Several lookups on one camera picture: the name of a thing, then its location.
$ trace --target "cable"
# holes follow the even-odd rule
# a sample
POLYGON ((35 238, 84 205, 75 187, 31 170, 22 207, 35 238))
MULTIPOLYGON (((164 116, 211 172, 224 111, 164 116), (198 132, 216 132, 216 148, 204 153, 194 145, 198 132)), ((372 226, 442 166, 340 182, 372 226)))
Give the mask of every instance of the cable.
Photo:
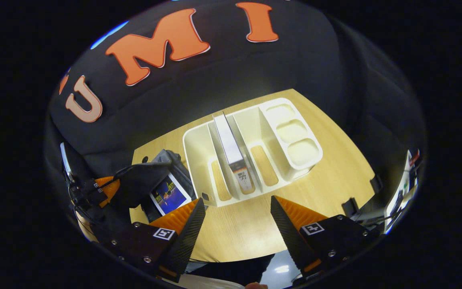
POLYGON ((86 230, 87 232, 91 233, 91 234, 95 237, 95 234, 92 232, 92 230, 90 230, 89 228, 87 228, 87 227, 85 226, 85 223, 83 223, 83 222, 79 219, 79 217, 77 216, 77 214, 76 214, 76 208, 74 208, 74 209, 72 209, 72 210, 73 210, 73 212, 74 212, 74 216, 76 216, 77 221, 79 221, 79 223, 85 228, 85 230, 86 230))
POLYGON ((197 260, 197 259, 194 259, 194 258, 190 258, 189 261, 193 262, 193 263, 209 263, 207 261, 201 261, 201 260, 197 260))
POLYGON ((113 183, 114 181, 117 181, 118 179, 121 179, 121 177, 119 176, 119 174, 125 174, 126 172, 128 172, 129 170, 131 170, 133 167, 138 166, 138 165, 139 165, 139 164, 135 164, 135 165, 127 166, 127 167, 125 167, 125 168, 122 168, 122 169, 118 170, 118 171, 113 175, 113 179, 111 179, 110 181, 107 181, 106 183, 104 183, 103 185, 100 185, 99 187, 95 187, 95 188, 92 188, 92 189, 88 190, 88 193, 95 192, 95 191, 97 191, 97 189, 102 189, 102 188, 106 187, 107 185, 113 183))
POLYGON ((394 214, 392 214, 392 215, 390 215, 390 216, 387 216, 387 217, 385 217, 385 218, 381 218, 381 219, 375 220, 375 221, 373 221, 373 222, 372 222, 372 221, 370 221, 370 222, 365 222, 365 223, 363 223, 363 224, 361 224, 361 225, 362 225, 362 226, 368 226, 368 225, 371 225, 371 224, 375 224, 375 223, 378 223, 378 222, 385 221, 385 220, 387 220, 387 219, 389 219, 389 218, 396 218, 396 217, 398 217, 398 215, 400 215, 401 212, 403 212, 403 210, 405 210, 405 208, 400 209, 400 210, 398 210, 396 213, 394 213, 394 214))
POLYGON ((361 221, 364 221, 364 220, 357 221, 357 219, 363 215, 363 212, 365 212, 365 210, 363 210, 363 208, 359 209, 359 210, 361 211, 361 213, 360 213, 359 215, 355 216, 355 217, 356 217, 356 221, 355 221, 356 223, 359 223, 359 222, 361 222, 361 221))
MULTIPOLYGON (((422 165, 422 163, 423 163, 423 161, 421 161, 421 162, 418 164, 418 166, 416 166, 416 167, 414 168, 414 170, 418 170, 418 169, 420 168, 420 166, 422 165)), ((404 170, 404 172, 411 172, 411 170, 413 170, 413 169, 404 170)))
POLYGON ((359 221, 356 221, 356 223, 361 223, 361 222, 366 222, 366 221, 372 221, 372 220, 375 220, 375 219, 378 219, 378 218, 384 218, 384 216, 378 216, 378 217, 374 217, 374 218, 366 218, 364 220, 359 220, 359 221))
POLYGON ((76 210, 79 210, 80 212, 82 212, 82 213, 88 218, 88 220, 90 221, 90 223, 94 223, 94 225, 100 225, 99 228, 102 228, 103 230, 105 230, 105 232, 107 232, 107 233, 109 233, 109 234, 112 234, 112 232, 111 232, 110 230, 106 229, 106 228, 105 228, 103 225, 101 225, 98 221, 94 220, 94 218, 92 218, 90 215, 88 215, 88 213, 87 213, 82 207, 79 207, 79 205, 76 205, 76 204, 75 204, 74 199, 72 198, 71 184, 69 184, 69 185, 67 186, 67 190, 68 190, 68 192, 69 192, 69 198, 71 199, 71 202, 72 202, 73 205, 74 205, 73 211, 74 211, 75 216, 76 216, 76 219, 77 219, 78 221, 80 221, 80 220, 79 220, 79 218, 77 217, 76 210))

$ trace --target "fisheye lens view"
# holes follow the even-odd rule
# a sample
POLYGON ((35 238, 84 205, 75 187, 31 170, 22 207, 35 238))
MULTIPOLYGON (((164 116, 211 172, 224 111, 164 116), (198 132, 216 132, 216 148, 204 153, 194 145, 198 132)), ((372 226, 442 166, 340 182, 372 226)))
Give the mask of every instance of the fisheye lens view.
POLYGON ((424 116, 361 31, 294 0, 113 25, 51 87, 44 131, 58 206, 108 262, 157 287, 311 287, 408 214, 424 116))

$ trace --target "white divider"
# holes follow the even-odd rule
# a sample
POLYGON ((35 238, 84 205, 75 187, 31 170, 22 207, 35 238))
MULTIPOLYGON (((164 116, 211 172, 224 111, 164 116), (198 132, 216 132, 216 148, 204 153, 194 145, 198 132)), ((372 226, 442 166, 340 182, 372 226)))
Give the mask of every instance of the white divider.
POLYGON ((297 108, 287 99, 278 98, 226 115, 255 186, 243 194, 227 160, 213 121, 187 130, 183 146, 196 194, 209 196, 211 206, 230 205, 281 188, 307 174, 323 156, 322 148, 297 108), (258 171, 251 148, 261 146, 279 181, 266 185, 258 171), (231 199, 218 196, 211 163, 217 160, 231 199))

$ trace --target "black fabric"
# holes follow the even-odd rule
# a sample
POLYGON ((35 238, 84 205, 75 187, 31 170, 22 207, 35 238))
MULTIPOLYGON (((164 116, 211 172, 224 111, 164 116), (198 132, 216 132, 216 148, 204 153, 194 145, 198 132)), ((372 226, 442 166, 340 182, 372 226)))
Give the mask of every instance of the black fabric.
MULTIPOLYGON (((308 99, 337 123, 345 124, 344 103, 350 97, 342 91, 343 64, 336 55, 338 43, 328 20, 319 11, 296 2, 264 2, 273 7, 273 20, 301 19, 285 25, 273 21, 282 41, 258 44, 247 41, 246 15, 232 1, 179 1, 137 15, 72 65, 60 95, 55 89, 50 111, 59 132, 85 157, 97 176, 105 176, 112 174, 110 163, 121 163, 123 157, 108 155, 109 152, 132 155, 135 148, 185 123, 289 88, 308 92, 308 99), (146 79, 127 86, 126 75, 117 60, 105 55, 108 46, 129 33, 150 37, 159 18, 183 8, 197 10, 192 17, 194 25, 211 49, 173 62, 168 58, 172 51, 168 45, 165 66, 151 67, 146 79), (103 104, 101 118, 93 123, 80 121, 65 108, 66 98, 80 75, 86 77, 87 85, 103 104)), ((74 94, 81 104, 83 97, 74 94)))
POLYGON ((163 288, 169 288, 169 289, 181 288, 181 287, 176 286, 174 284, 164 282, 163 280, 158 280, 156 278, 152 278, 149 274, 143 272, 142 270, 130 265, 127 262, 123 262, 122 260, 119 259, 118 256, 116 256, 114 253, 110 252, 107 248, 105 248, 103 245, 101 245, 98 242, 91 242, 91 244, 92 244, 92 246, 94 246, 94 248, 98 249, 98 252, 100 252, 100 251, 104 252, 104 254, 110 260, 112 260, 114 262, 113 265, 118 264, 120 269, 122 269, 123 267, 126 267, 126 270, 129 270, 130 272, 132 272, 134 274, 134 277, 139 276, 140 278, 139 278, 138 284, 140 284, 140 285, 145 284, 147 286, 147 288, 162 288, 162 289, 163 288))
POLYGON ((249 283, 261 280, 263 272, 273 257, 274 255, 271 254, 251 260, 209 263, 189 274, 231 281, 246 286, 249 283))
MULTIPOLYGON (((51 200, 57 184, 44 183, 41 166, 45 102, 56 82, 98 36, 152 2, 0 2, 0 225, 8 225, 0 226, 0 251, 7 252, 0 254, 0 287, 154 287, 154 278, 110 262, 76 234, 57 209, 62 204, 51 200)), ((318 287, 462 287, 462 2, 311 3, 395 58, 425 108, 431 154, 427 181, 419 180, 400 226, 318 287)))
POLYGON ((168 174, 171 162, 140 163, 120 177, 121 185, 112 199, 117 207, 136 208, 168 174))
POLYGON ((71 170, 75 184, 82 186, 87 179, 92 178, 92 172, 88 168, 87 163, 83 157, 79 155, 79 153, 77 153, 77 151, 75 151, 68 142, 63 142, 63 144, 67 163, 71 170))
POLYGON ((48 115, 44 126, 44 167, 49 179, 49 193, 54 197, 60 208, 66 213, 69 211, 70 198, 67 193, 64 174, 62 173, 62 155, 60 143, 64 141, 57 127, 48 115))
POLYGON ((102 215, 98 222, 90 221, 90 229, 99 242, 108 242, 126 228, 130 223, 130 211, 123 212, 118 208, 106 205, 104 208, 92 207, 91 210, 97 210, 102 215))
POLYGON ((414 153, 418 148, 426 149, 423 113, 394 62, 363 35, 330 16, 329 19, 339 39, 352 46, 348 49, 356 55, 355 68, 362 79, 356 84, 356 92, 363 107, 354 129, 345 132, 383 182, 379 193, 387 200, 398 187, 407 150, 414 153))

